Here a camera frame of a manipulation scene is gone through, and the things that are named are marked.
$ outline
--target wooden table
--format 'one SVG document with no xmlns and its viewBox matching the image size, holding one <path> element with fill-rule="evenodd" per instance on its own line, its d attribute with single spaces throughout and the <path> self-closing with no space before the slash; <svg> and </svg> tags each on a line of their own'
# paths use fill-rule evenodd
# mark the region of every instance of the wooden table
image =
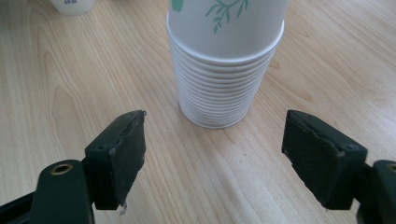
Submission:
<svg viewBox="0 0 396 224">
<path fill-rule="evenodd" d="M 84 158 L 115 117 L 145 122 L 146 163 L 124 216 L 97 223 L 355 223 L 326 211 L 281 153 L 288 109 L 313 114 L 396 161 L 396 2 L 292 0 L 252 107 L 208 130 L 181 112 L 165 0 L 99 0 L 60 15 L 50 1 L 0 1 L 0 204 L 38 175 Z"/>
</svg>

